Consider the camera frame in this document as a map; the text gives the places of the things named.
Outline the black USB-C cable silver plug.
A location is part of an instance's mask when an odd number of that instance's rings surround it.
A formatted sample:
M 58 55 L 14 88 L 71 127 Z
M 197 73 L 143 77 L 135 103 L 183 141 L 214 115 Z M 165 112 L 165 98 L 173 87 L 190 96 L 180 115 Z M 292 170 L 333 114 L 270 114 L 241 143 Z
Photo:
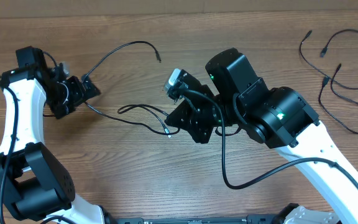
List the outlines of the black USB-C cable silver plug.
M 113 53 L 116 53 L 118 50 L 121 50 L 123 49 L 124 47 L 128 47 L 130 45 L 134 45 L 134 44 L 146 44 L 148 46 L 150 46 L 154 53 L 155 53 L 155 56 L 156 56 L 156 59 L 157 61 L 160 63 L 162 61 L 161 57 L 160 57 L 160 54 L 157 50 L 157 48 L 151 44 L 150 42 L 147 42 L 145 40 L 136 40 L 136 41 L 132 41 L 132 42 L 128 42 L 128 43 L 125 43 L 125 44 L 122 44 L 118 47 L 116 47 L 115 49 L 113 49 L 112 51 L 108 52 L 105 56 L 103 56 L 97 63 L 96 65 L 94 65 L 88 72 L 86 72 L 82 78 L 81 78 L 81 81 L 82 83 L 86 83 L 87 81 L 89 81 L 89 77 L 90 75 L 110 56 L 112 55 Z M 157 118 L 157 120 L 159 121 L 159 123 L 161 124 L 162 128 L 163 128 L 163 131 L 160 132 L 160 131 L 156 131 L 154 130 L 153 128 L 151 128 L 149 125 L 145 124 L 145 123 L 139 123 L 139 122 L 134 122 L 134 121 L 128 121 L 128 120 L 124 120 L 124 119 L 120 119 L 120 118 L 116 118 L 116 117 L 113 117 L 113 116 L 110 116 L 108 114 L 105 114 L 103 113 L 102 111 L 100 110 L 97 110 L 94 106 L 90 105 L 87 101 L 85 102 L 85 105 L 91 109 L 92 111 L 94 111 L 95 113 L 105 117 L 105 118 L 109 118 L 111 120 L 114 120 L 114 121 L 119 121 L 119 122 L 122 122 L 122 123 L 126 123 L 126 124 L 131 124 L 131 125 L 136 125 L 136 126 L 143 126 L 145 128 L 147 128 L 149 131 L 155 133 L 155 134 L 158 134 L 158 135 L 162 135 L 162 136 L 167 136 L 168 138 L 171 138 L 173 135 L 176 135 L 180 132 L 180 128 L 177 128 L 176 131 L 174 132 L 171 132 L 167 125 L 165 124 L 165 122 L 157 115 L 154 113 L 154 111 L 157 111 L 165 116 L 168 116 L 168 113 L 155 107 L 155 106 L 152 106 L 152 105 L 146 105 L 146 104 L 137 104 L 137 105 L 125 105 L 125 106 L 122 106 L 121 108 L 118 109 L 117 113 L 118 114 L 123 114 L 123 113 L 126 113 L 130 110 L 133 110 L 135 108 L 142 108 L 143 110 L 146 110 L 148 111 L 150 114 L 152 114 L 155 118 Z

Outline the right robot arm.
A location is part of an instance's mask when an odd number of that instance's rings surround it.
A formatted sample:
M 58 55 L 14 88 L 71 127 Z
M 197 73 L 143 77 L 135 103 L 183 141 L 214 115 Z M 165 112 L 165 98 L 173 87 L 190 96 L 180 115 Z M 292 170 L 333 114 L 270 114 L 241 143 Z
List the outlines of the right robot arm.
M 209 142 L 214 128 L 238 125 L 284 157 L 286 167 L 296 167 L 330 204 L 333 213 L 316 212 L 314 222 L 358 223 L 358 171 L 308 102 L 289 87 L 268 88 L 235 48 L 214 56 L 205 69 L 217 94 L 183 69 L 172 72 L 164 89 L 178 106 L 166 124 L 200 144 Z

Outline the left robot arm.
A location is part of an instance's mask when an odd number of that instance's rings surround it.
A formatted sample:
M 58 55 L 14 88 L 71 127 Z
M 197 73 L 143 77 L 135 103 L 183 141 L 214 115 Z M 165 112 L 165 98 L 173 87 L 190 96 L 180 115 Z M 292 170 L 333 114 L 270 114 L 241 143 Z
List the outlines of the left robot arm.
M 87 77 L 70 75 L 64 63 L 48 67 L 48 53 L 16 51 L 17 68 L 0 76 L 6 120 L 0 145 L 0 222 L 7 210 L 16 220 L 42 223 L 112 223 L 111 215 L 76 191 L 69 172 L 47 149 L 44 108 L 60 119 L 99 95 Z

